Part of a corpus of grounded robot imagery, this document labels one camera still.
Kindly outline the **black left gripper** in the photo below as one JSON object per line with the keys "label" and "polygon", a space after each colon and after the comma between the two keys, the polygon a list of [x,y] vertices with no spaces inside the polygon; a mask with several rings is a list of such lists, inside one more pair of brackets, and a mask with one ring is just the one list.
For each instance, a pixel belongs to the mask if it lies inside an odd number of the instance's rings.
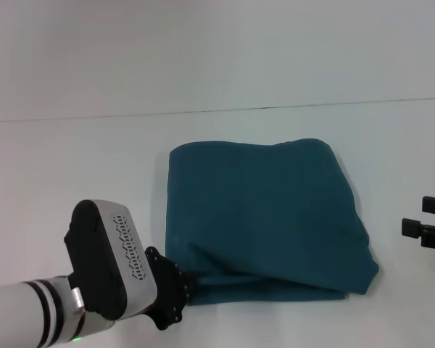
{"label": "black left gripper", "polygon": [[164,331],[182,321],[182,311],[191,300],[194,280],[153,246],[146,249],[146,258],[157,286],[157,296],[144,314],[154,321],[160,331]]}

